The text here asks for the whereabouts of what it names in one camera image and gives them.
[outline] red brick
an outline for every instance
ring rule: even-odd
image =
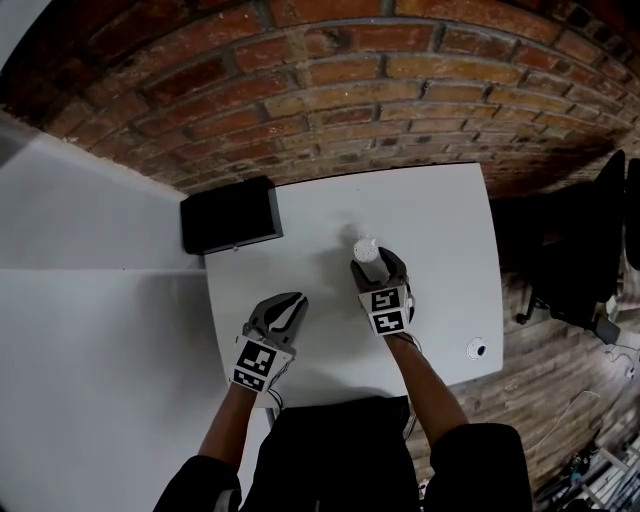
[[[320,154],[331,156],[341,153],[359,153],[371,149],[371,140],[347,140],[345,142],[330,142],[320,146]]]
[[[153,176],[158,181],[186,178],[187,174],[169,155],[160,155],[143,162],[137,169],[140,174]]]
[[[586,39],[569,31],[562,34],[562,37],[556,43],[556,48],[587,64],[591,64],[600,56],[598,48]]]
[[[200,174],[202,176],[202,174],[213,175],[215,173],[218,176],[222,176],[227,172],[224,165],[226,164],[218,156],[213,156],[197,162],[187,162],[183,165],[183,168],[189,174]]]
[[[529,7],[530,9],[537,9],[540,7],[541,0],[516,0],[520,5]]]
[[[582,103],[585,106],[592,106],[598,110],[604,110],[610,114],[615,114],[620,110],[619,104],[611,101],[606,96],[598,94],[590,89],[585,89],[584,87],[572,87],[567,93],[566,98],[577,103]]]
[[[135,53],[126,65],[111,70],[105,78],[89,87],[87,95],[102,105],[156,73],[262,31],[250,4],[193,22]]]
[[[311,29],[304,40],[311,57],[352,52],[426,51],[432,25],[349,25]]]
[[[387,64],[387,74],[394,78],[454,78],[515,85],[522,73],[506,64],[444,55],[392,55]]]
[[[561,128],[559,126],[547,126],[547,128],[542,132],[542,135],[545,137],[552,137],[554,139],[564,139],[567,135],[569,135],[573,130],[570,128]]]
[[[458,124],[462,124],[462,121],[459,119],[456,120]],[[426,142],[430,142],[433,144],[465,144],[467,142],[471,142],[475,137],[475,133],[434,133],[432,135],[402,135],[399,138],[400,144],[425,144]]]
[[[140,0],[93,36],[89,51],[112,60],[176,27],[188,15],[182,0]]]
[[[174,127],[173,121],[165,119],[164,117],[153,117],[151,119],[144,119],[136,123],[136,128],[149,137],[157,137],[165,132],[168,132]]]
[[[373,107],[339,109],[319,114],[319,121],[323,126],[362,123],[365,121],[371,121],[372,118]]]
[[[273,139],[275,137],[283,137],[285,135],[294,135],[304,131],[302,119],[283,119],[281,121],[273,121],[271,123],[256,126],[241,132],[231,133],[223,138],[226,145],[239,146],[250,144],[260,140]]]
[[[634,56],[627,65],[637,74],[640,75],[640,56]]]
[[[604,94],[607,98],[611,98],[612,100],[619,100],[625,94],[624,89],[618,87],[616,84],[609,80],[602,80],[594,86],[594,89]]]
[[[508,144],[516,136],[515,133],[481,133],[476,142],[487,142],[489,144]]]
[[[147,105],[133,93],[118,98],[109,108],[85,121],[70,135],[71,142],[88,149],[100,139],[124,126],[148,110]]]
[[[477,30],[448,28],[438,51],[505,60],[514,46],[514,39],[490,36]]]
[[[542,71],[552,71],[560,62],[560,57],[536,46],[524,44],[518,48],[513,62],[530,68],[541,69]]]
[[[627,108],[631,109],[634,112],[640,112],[640,100],[631,94],[627,94],[624,98],[622,98],[621,103]]]
[[[131,151],[141,143],[141,137],[128,128],[110,135],[91,148],[91,152],[101,158],[114,158]]]
[[[340,126],[321,132],[309,132],[283,137],[282,143],[286,149],[295,149],[312,144],[326,144],[327,142],[348,141],[352,139],[370,139],[373,137],[400,134],[405,130],[406,126],[407,123],[405,121]]]
[[[542,114],[538,119],[536,119],[536,123],[560,126],[561,128],[569,128],[571,130],[578,131],[589,131],[593,128],[591,123],[585,123],[579,119],[555,114]]]
[[[348,60],[327,60],[311,64],[303,72],[308,85],[371,80],[376,77],[378,57],[359,57]]]
[[[534,91],[546,92],[560,96],[571,86],[571,82],[553,75],[532,71],[527,79],[520,85],[526,89]]]
[[[396,14],[484,25],[543,43],[553,41],[560,30],[551,21],[491,0],[397,0]]]
[[[119,158],[124,165],[136,167],[140,163],[164,153],[168,153],[180,146],[185,146],[191,141],[180,131],[174,131],[162,135],[146,144],[139,145],[129,153]]]
[[[66,101],[66,97],[56,87],[41,79],[35,89],[31,89],[29,84],[24,84],[24,88],[29,90],[29,94],[24,98],[26,101],[12,101],[12,98],[7,98],[4,94],[0,101],[7,103],[7,112],[35,125],[47,122],[47,115],[57,114]]]
[[[595,120],[595,123],[599,127],[604,126],[607,128],[613,128],[614,130],[629,130],[631,128],[628,122],[608,114],[600,114],[598,119]]]
[[[184,146],[189,142],[189,139],[187,139],[179,130],[166,133],[165,135],[162,135],[161,137],[153,140],[154,144],[156,144],[160,148],[163,148],[165,151],[171,151],[177,147]]]
[[[380,15],[380,2],[371,0],[270,0],[271,13],[279,27],[316,21],[366,18]]]
[[[216,56],[181,69],[171,76],[149,85],[144,89],[144,92],[152,101],[167,105],[176,98],[224,80],[226,77],[227,72],[222,64],[222,59]]]
[[[97,76],[98,71],[93,66],[77,57],[70,57],[57,66],[51,81],[61,91],[81,91]]]
[[[598,111],[584,105],[574,105],[571,111],[567,114],[571,117],[577,117],[584,121],[592,121],[598,117]]]
[[[497,107],[492,105],[391,103],[382,105],[380,119],[491,117],[497,109]]]
[[[506,103],[521,107],[539,108],[552,112],[566,112],[571,107],[570,102],[561,98],[543,96],[517,89],[503,89],[501,87],[494,89],[487,101],[490,103]]]
[[[627,68],[610,57],[605,57],[599,67],[600,71],[617,82],[624,81],[628,76]]]
[[[260,123],[260,116],[255,107],[238,112],[216,116],[202,121],[189,128],[189,133],[196,139],[210,139],[216,135],[235,132]]]
[[[418,81],[381,81],[296,92],[265,100],[271,117],[285,117],[350,105],[417,99],[422,93]]]
[[[163,117],[172,122],[174,127],[182,126],[214,112],[273,96],[288,88],[286,76],[280,73],[249,77],[173,107],[165,112]]]
[[[198,0],[198,7],[200,9],[214,9],[229,3],[231,0]]]
[[[263,156],[277,153],[278,147],[273,142],[262,142],[254,146],[245,146],[239,149],[233,149],[222,154],[227,162],[236,162],[246,158],[260,158]]]
[[[175,183],[172,184],[172,186],[178,190],[183,190],[185,188],[198,185],[198,183],[199,183],[198,178],[196,178],[195,176],[191,176],[189,178],[184,178],[184,179],[181,179],[180,181],[176,181]]]
[[[507,121],[532,121],[538,115],[538,111],[524,110],[522,108],[500,107],[494,119],[505,119]]]
[[[399,169],[403,167],[413,167],[424,163],[445,163],[455,160],[456,155],[426,155],[425,158],[403,156],[397,158],[383,158],[371,162],[372,170]]]
[[[286,37],[258,41],[236,49],[236,62],[245,73],[282,66],[291,60],[293,56]]]
[[[93,114],[93,109],[80,98],[74,98],[69,104],[53,119],[46,127],[45,131],[51,135],[62,138],[76,128]]]
[[[76,41],[86,41],[130,5],[131,0],[75,2],[72,8],[64,2],[50,5],[45,14],[47,23],[38,25],[39,44],[31,48],[26,58],[41,69],[55,66],[58,52],[67,51]]]
[[[537,135],[544,126],[535,124],[512,123],[498,119],[469,119],[464,131],[474,132],[513,132],[518,135]]]
[[[441,144],[420,144],[418,146],[407,146],[400,149],[400,156],[424,156],[426,159],[432,153],[444,153],[447,146]]]
[[[422,119],[411,123],[412,132],[457,132],[462,126],[461,119]]]
[[[426,101],[475,102],[484,94],[484,85],[453,85],[447,82],[429,85],[423,99]]]
[[[636,96],[640,95],[640,80],[637,78],[632,78],[625,84],[625,87]]]
[[[183,146],[175,150],[175,154],[190,162],[201,160],[217,151],[222,144],[219,140],[205,140],[190,146]]]
[[[596,75],[592,71],[589,71],[587,68],[579,66],[577,64],[571,66],[571,69],[567,73],[567,78],[570,81],[587,86],[593,85],[597,77],[598,75]]]
[[[617,117],[622,119],[622,121],[624,121],[625,123],[632,124],[636,120],[636,117],[638,117],[638,114],[631,110],[624,109],[618,112]]]

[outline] black sleeve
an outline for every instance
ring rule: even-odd
[[[434,445],[425,510],[531,511],[527,463],[507,425],[463,425]]]
[[[240,506],[240,482],[229,464],[210,457],[191,457],[162,493],[154,512],[237,512]]]

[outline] white table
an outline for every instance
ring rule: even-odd
[[[205,258],[227,378],[235,338],[255,305],[300,291],[309,310],[298,355],[275,386],[285,406],[406,394],[358,303],[349,262],[361,236],[376,238],[406,263],[417,300],[410,332],[446,384],[502,368],[498,253],[478,164],[326,178],[279,187],[277,196],[284,237]],[[467,347],[478,336],[486,353],[472,360]],[[275,402],[263,396],[256,405]]]

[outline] cable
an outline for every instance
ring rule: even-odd
[[[609,359],[611,360],[612,363],[615,363],[618,359],[620,359],[621,357],[626,357],[629,361],[631,361],[631,364],[633,364],[635,366],[635,361],[631,358],[631,356],[625,352],[621,352],[620,354],[618,354],[615,359],[613,358],[613,352],[611,350],[607,350],[605,352],[605,354],[609,355]]]
[[[407,336],[409,336],[410,339],[407,339],[404,336],[401,336],[402,334],[406,334]],[[422,352],[422,344],[420,343],[420,340],[418,340],[418,338],[416,338],[410,332],[407,332],[407,331],[398,332],[398,333],[394,334],[394,336],[397,336],[398,338],[401,338],[401,339],[405,340],[407,343],[411,343],[412,345],[415,345],[418,348],[418,350],[420,351],[420,353],[423,354],[423,352]]]
[[[528,450],[525,450],[524,453],[529,453],[532,450],[535,450],[538,446],[540,446],[542,443],[544,443],[547,438],[555,431],[556,428],[558,428],[558,425],[560,425],[560,422],[562,421],[562,418],[564,418],[565,414],[567,414],[569,412],[569,409],[571,409],[571,406],[573,404],[575,404],[578,399],[584,395],[585,393],[589,394],[589,395],[593,395],[595,397],[598,398],[602,398],[598,393],[594,393],[593,391],[581,391],[580,394],[575,397],[573,400],[571,400],[571,403],[569,404],[569,406],[564,410],[564,412],[560,415],[560,417],[558,418],[558,421],[556,421],[556,424],[551,428],[551,430],[549,430],[549,432],[546,433],[546,435],[540,439],[540,441],[538,441],[536,444],[534,444],[531,448],[529,448]]]
[[[411,418],[411,427],[409,427],[409,431],[407,432],[407,435],[404,436],[405,442],[407,442],[409,437],[411,437],[411,434],[413,434],[413,429],[416,427],[416,422],[417,421],[418,421],[418,416],[416,414],[414,414],[413,418]]]
[[[278,405],[278,414],[280,414],[282,412],[282,409],[284,409],[284,402],[282,400],[282,396],[280,396],[280,393],[278,393],[275,389],[269,389],[268,393],[276,401],[276,404]]]
[[[634,352],[637,352],[640,349],[637,348],[633,348],[633,347],[625,347],[624,345],[618,345],[617,343],[614,343],[613,345],[611,345],[612,347],[620,347],[620,348],[627,348],[629,350],[633,350]]]

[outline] black office chair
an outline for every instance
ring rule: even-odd
[[[625,246],[627,260],[636,270],[640,270],[640,160],[629,162],[627,190],[625,195]]]
[[[606,318],[595,317],[597,303],[615,293],[624,213],[625,154],[618,151],[600,175],[581,190],[579,201],[565,215],[565,236],[542,245],[528,265],[532,292],[525,324],[534,308],[596,333],[615,343],[619,329]]]

